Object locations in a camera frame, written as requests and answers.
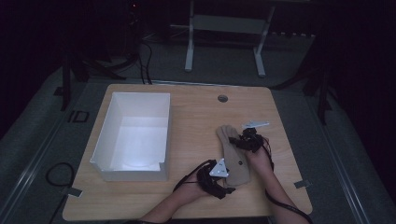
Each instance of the black cable on floor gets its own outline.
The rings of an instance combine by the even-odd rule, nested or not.
[[[66,183],[55,183],[54,181],[52,181],[50,179],[50,174],[52,173],[52,171],[59,166],[66,166],[70,170],[70,179]],[[55,165],[50,167],[46,173],[47,182],[54,187],[67,187],[68,189],[70,189],[73,186],[74,178],[75,178],[75,170],[74,170],[73,166],[67,162],[56,163]],[[62,205],[64,205],[64,201],[66,199],[67,199],[67,193],[62,197],[61,201],[59,202],[58,206],[56,207],[55,212],[52,214],[52,217],[49,221],[49,224],[51,224],[53,222],[53,219],[55,219],[56,215],[59,212],[59,209],[61,209]]]

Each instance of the metal stand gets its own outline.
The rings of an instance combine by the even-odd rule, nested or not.
[[[187,47],[186,64],[184,70],[192,71],[192,61],[194,54],[194,30],[209,30],[243,34],[261,35],[260,43],[253,49],[259,77],[265,77],[264,65],[262,63],[262,47],[265,37],[268,35],[271,19],[273,18],[275,7],[271,7],[266,20],[218,17],[194,14],[194,0],[190,0],[190,26],[189,45]]]

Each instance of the forearm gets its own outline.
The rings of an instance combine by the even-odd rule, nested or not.
[[[288,194],[286,193],[286,191],[282,188],[282,186],[280,185],[278,179],[276,178],[275,174],[272,171],[264,171],[261,174],[259,174],[259,176],[261,177],[261,180],[263,182],[263,185],[267,191],[267,193],[269,195],[271,195],[272,198],[274,198],[275,200],[279,201],[280,203],[285,203],[288,205],[291,205],[293,207],[296,207],[296,205],[293,203],[293,201],[291,200],[291,198],[288,196]],[[296,223],[296,224],[300,224],[300,223],[308,223],[308,221],[294,213],[291,212],[290,210],[278,206],[276,204],[273,204],[271,202],[269,202],[271,210],[274,213],[274,217],[276,218],[276,223],[279,224],[288,224],[288,223]]]
[[[177,201],[174,194],[169,195],[157,206],[151,209],[148,213],[140,218],[142,221],[164,223],[169,220],[172,215],[180,208],[183,204]]]

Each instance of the wooden table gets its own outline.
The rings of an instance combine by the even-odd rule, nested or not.
[[[170,174],[166,182],[106,182],[90,164],[113,91],[170,92],[172,132]],[[221,103],[219,95],[228,101]],[[173,190],[175,184],[198,164],[222,158],[221,143],[215,130],[233,125],[239,133],[250,120],[269,121],[257,129],[270,139],[275,173],[296,205],[311,213],[312,205],[305,188],[295,188],[301,175],[271,92],[262,87],[110,85],[92,129],[73,185],[83,191],[81,197],[69,197],[64,208],[66,220],[132,219],[147,213]],[[255,173],[250,183],[239,187],[222,200],[205,197],[177,211],[174,218],[262,217],[270,216]]]

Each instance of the white plastic bin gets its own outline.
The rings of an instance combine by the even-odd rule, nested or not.
[[[91,164],[106,181],[166,181],[170,93],[113,92]]]

